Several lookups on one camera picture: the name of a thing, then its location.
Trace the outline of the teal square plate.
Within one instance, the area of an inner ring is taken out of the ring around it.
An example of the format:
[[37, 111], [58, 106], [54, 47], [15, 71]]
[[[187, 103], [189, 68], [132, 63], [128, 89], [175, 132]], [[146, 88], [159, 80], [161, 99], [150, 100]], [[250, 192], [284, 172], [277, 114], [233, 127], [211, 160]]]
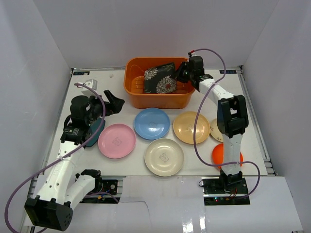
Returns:
[[89, 128], [86, 139], [92, 136], [93, 138], [88, 141], [88, 143], [86, 144], [86, 147], [92, 147], [98, 142], [99, 136], [101, 132], [104, 130], [104, 126], [105, 126], [105, 121], [104, 121], [102, 126], [100, 127], [101, 121], [102, 121], [102, 118], [97, 119], [97, 121], [94, 122]]

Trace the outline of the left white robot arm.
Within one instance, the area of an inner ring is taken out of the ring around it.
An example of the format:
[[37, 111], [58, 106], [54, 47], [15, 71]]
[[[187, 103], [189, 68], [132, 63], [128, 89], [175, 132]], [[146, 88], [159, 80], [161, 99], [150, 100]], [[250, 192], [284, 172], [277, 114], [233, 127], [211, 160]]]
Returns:
[[79, 95], [71, 100], [70, 115], [64, 122], [57, 159], [37, 195], [28, 198], [24, 205], [33, 225], [65, 231], [77, 204], [85, 196], [101, 192], [103, 182], [99, 170], [86, 169], [76, 174], [72, 186], [69, 182], [86, 144], [103, 130], [104, 117], [118, 114], [125, 103], [109, 90], [105, 90], [104, 94], [107, 101], [96, 93], [90, 97]]

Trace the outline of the black floral rectangular plate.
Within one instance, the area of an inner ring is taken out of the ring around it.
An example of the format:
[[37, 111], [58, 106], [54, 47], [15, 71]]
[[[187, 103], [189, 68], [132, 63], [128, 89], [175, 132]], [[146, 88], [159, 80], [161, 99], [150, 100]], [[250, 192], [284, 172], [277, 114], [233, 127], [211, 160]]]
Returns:
[[144, 88], [146, 94], [169, 94], [176, 91], [174, 63], [152, 67], [144, 71]]

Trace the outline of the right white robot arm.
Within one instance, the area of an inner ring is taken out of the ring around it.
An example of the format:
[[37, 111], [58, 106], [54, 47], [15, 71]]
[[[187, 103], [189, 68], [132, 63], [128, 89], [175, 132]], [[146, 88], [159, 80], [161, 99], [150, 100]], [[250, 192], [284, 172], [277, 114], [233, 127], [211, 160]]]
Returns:
[[223, 135], [223, 162], [218, 164], [221, 167], [219, 187], [224, 193], [232, 193], [237, 184], [242, 182], [241, 142], [249, 124], [245, 97], [233, 95], [218, 85], [211, 75], [205, 73], [203, 58], [200, 56], [190, 56], [186, 62], [182, 62], [173, 78], [182, 83], [191, 83], [204, 94], [197, 115], [206, 98], [217, 106], [216, 123]]

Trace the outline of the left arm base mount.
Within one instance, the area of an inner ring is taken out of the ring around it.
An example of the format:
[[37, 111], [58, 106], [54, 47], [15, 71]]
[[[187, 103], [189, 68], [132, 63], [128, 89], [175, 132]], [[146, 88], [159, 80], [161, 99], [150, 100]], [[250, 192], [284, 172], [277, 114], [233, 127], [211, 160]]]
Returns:
[[80, 203], [87, 203], [87, 204], [117, 204], [120, 200], [118, 196], [118, 180], [103, 180], [102, 189], [100, 192], [106, 192], [111, 194], [114, 197], [111, 197], [107, 194], [95, 195], [88, 198], [82, 199]]

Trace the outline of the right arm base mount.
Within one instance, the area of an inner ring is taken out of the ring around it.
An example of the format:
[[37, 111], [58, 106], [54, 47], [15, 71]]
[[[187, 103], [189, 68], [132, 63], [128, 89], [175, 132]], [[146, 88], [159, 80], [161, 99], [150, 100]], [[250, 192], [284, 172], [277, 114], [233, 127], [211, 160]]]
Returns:
[[227, 189], [220, 185], [218, 178], [202, 179], [198, 185], [203, 190], [205, 206], [250, 205], [250, 198], [244, 197], [248, 194], [245, 178]]

